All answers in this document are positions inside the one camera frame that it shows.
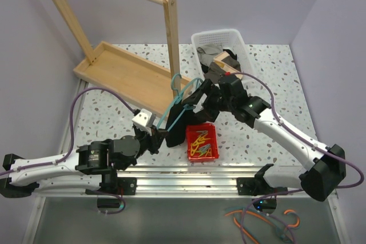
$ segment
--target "gray cloth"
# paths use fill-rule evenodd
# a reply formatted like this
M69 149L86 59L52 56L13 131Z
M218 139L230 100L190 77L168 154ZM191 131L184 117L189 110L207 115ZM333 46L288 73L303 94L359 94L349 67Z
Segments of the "gray cloth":
M227 65L233 67L234 69L241 71L240 63L233 59L232 57L226 57L222 60ZM223 70L218 64L215 62L211 62L208 72L205 74L205 79L210 79L212 83L217 84L218 80L221 78L221 75L225 74L226 71Z
M222 53L222 46L215 44L207 44L197 48L198 58L203 65L207 67L213 61L213 58Z

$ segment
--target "gray wall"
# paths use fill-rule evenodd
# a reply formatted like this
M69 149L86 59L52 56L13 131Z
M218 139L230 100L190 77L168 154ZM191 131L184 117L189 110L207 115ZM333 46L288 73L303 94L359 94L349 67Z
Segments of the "gray wall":
M51 0L0 0L0 159L57 153L81 60ZM21 242L33 199L0 196L2 243Z
M291 44L316 132L366 172L366 2L317 0ZM349 168L346 183L359 176ZM339 190L353 243L365 243L366 185Z
M246 43L289 44L315 0L178 0L180 42L238 29ZM93 43L166 43L162 7L145 0L70 0Z

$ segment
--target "wooden post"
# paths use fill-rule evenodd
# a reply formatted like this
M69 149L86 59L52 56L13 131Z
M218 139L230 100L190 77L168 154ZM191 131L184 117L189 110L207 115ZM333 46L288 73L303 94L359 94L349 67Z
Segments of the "wooden post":
M90 64L93 64L97 60L97 57L84 31L82 30L80 23L78 22L78 19L76 18L74 12L67 3L67 0L52 0L52 1L56 5L58 11L62 15L67 25L69 26L71 32L78 41L81 49L84 51L88 59L88 62Z
M169 64L171 77L180 73L179 44L178 44L178 12L177 0L162 0L164 7L166 41L168 43ZM175 87L181 90L181 81L179 77L175 78Z

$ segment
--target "wooden tray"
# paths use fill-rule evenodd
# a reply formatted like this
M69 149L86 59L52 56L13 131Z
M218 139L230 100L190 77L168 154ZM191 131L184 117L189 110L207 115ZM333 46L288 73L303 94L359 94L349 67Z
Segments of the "wooden tray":
M177 0L148 1L164 8L170 70L104 41L93 49L67 0L53 0L86 56L74 69L76 75L118 92L140 108L162 115L176 93L170 88L171 78L180 72ZM176 77L174 85L180 91L189 81L189 78Z

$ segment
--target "wooden base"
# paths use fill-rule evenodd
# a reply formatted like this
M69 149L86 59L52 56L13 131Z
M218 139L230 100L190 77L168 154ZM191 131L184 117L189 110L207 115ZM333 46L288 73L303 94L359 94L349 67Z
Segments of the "wooden base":
M170 70L102 41L94 51L97 60L85 58L74 72L96 86L116 91L128 102L162 115L173 100ZM183 77L181 87L190 81Z

